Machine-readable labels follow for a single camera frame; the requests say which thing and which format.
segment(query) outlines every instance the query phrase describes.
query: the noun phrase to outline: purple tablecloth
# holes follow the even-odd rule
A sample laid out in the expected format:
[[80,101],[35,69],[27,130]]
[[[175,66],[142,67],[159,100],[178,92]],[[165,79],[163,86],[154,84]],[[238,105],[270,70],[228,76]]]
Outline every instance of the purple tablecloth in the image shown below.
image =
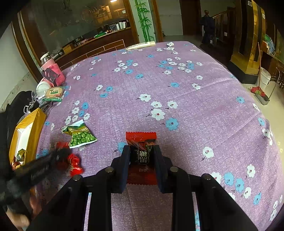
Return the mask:
[[[74,149],[89,176],[120,155],[126,131],[155,131],[174,165],[198,176],[210,173],[265,230],[283,204],[284,189],[269,121],[209,55],[189,42],[175,42],[174,52],[165,47],[110,52],[64,70],[64,99],[47,118],[37,157],[56,141],[70,141],[61,128],[84,119],[99,139]],[[40,196],[49,201],[68,179],[52,174]],[[122,195],[112,195],[113,230],[170,230],[171,206],[172,196],[157,186],[127,185]],[[195,221],[198,229],[198,213]]]

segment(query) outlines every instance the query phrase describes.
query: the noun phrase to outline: green pea snack packet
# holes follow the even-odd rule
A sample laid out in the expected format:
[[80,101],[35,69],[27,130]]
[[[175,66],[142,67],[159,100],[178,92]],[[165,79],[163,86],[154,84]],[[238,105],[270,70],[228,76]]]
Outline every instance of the green pea snack packet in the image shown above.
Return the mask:
[[98,140],[86,127],[83,120],[77,121],[70,126],[67,126],[67,128],[64,129],[63,132],[72,136],[69,145],[71,149],[90,144]]

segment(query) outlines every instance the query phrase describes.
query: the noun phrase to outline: wooden door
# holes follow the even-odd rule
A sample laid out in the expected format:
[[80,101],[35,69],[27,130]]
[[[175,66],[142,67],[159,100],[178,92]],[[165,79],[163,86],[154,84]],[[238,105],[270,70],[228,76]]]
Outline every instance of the wooden door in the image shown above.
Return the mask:
[[184,35],[202,35],[199,0],[179,0]]
[[156,41],[163,42],[162,26],[156,0],[149,0],[149,6],[153,19]]

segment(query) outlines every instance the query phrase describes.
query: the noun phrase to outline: floral tablecloth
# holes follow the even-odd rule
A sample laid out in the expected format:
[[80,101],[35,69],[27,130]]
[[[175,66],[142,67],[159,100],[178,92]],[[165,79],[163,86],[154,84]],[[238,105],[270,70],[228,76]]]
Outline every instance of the floral tablecloth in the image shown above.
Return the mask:
[[[83,119],[98,138],[74,149],[89,176],[120,155],[126,131],[155,131],[174,165],[198,176],[210,173],[265,230],[283,204],[284,189],[269,121],[212,57],[189,42],[174,47],[114,51],[64,70],[64,98],[46,120],[37,157],[57,141],[70,141],[61,129]],[[49,201],[68,179],[53,173],[39,195]],[[170,230],[171,208],[172,196],[157,186],[127,185],[122,195],[112,195],[113,230]]]

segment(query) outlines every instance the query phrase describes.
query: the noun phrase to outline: white bucket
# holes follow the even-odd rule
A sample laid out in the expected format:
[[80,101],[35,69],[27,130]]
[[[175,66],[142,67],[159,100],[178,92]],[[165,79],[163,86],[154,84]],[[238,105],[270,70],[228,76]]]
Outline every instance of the white bucket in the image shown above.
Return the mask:
[[[269,81],[271,79],[271,75],[267,70],[265,70],[263,67],[261,68],[261,79],[260,79],[260,88],[264,90],[266,86],[269,84]],[[255,83],[256,86],[258,86],[259,77],[257,78],[257,81]]]

